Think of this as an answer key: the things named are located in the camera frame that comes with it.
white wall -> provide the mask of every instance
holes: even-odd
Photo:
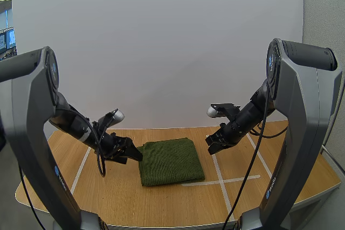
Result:
[[[244,106],[274,37],[301,42],[302,0],[13,0],[18,53],[49,45],[60,88],[120,128],[210,126],[211,103]],[[281,115],[272,115],[281,119]]]

